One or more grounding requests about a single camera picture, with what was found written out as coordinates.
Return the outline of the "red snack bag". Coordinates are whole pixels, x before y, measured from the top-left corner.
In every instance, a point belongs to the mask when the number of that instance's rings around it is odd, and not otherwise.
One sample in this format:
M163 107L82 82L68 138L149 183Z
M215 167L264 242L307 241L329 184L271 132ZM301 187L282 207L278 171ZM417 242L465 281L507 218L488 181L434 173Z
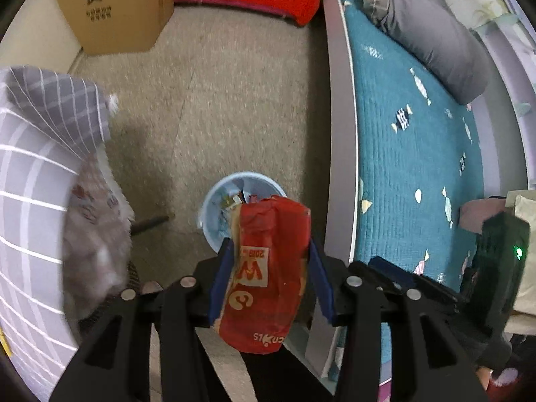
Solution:
M215 328L241 353L280 349L307 283L309 208L286 197L246 203L232 226L234 267Z

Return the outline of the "blue plastic bucket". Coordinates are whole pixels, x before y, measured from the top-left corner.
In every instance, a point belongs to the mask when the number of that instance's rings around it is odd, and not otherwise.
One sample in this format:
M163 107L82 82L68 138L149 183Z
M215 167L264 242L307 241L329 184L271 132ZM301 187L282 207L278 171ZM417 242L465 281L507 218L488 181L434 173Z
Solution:
M219 180L207 193L198 214L198 228L213 251L232 238L232 226L243 205L273 195L286 197L273 179L262 173L238 172Z

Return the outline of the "teal quilted mattress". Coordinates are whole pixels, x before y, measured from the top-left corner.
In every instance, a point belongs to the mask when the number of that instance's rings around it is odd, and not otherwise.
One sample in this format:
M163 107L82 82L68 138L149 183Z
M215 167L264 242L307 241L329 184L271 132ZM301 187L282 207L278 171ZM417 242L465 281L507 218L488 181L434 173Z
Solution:
M342 0L355 76L359 141L358 220L361 239L393 225L455 245L440 254L428 243L410 272L459 288L476 249L458 225L467 201L483 195L481 150L474 115L400 44L375 27L358 0Z

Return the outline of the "grey checked tablecloth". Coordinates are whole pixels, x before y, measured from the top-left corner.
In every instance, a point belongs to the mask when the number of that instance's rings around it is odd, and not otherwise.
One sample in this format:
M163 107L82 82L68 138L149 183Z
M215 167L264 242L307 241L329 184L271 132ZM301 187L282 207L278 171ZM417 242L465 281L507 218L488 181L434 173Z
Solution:
M102 159L110 97L95 83L33 66L1 70L1 330L14 369L46 401L77 344L64 313L62 245L77 181Z

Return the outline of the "large cardboard box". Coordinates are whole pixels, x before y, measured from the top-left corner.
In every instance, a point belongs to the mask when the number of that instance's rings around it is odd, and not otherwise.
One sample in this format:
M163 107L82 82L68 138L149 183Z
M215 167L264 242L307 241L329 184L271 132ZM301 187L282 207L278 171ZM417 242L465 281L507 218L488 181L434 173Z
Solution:
M174 10L174 0L56 1L87 55L151 49Z

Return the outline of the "light green bunk bed frame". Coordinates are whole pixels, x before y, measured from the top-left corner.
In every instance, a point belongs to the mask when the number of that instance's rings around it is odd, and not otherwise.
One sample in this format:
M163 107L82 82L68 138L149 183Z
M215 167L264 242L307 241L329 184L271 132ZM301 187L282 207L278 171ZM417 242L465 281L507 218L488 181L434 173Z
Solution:
M452 289L483 221L535 193L535 32L516 0L323 0L327 255Z

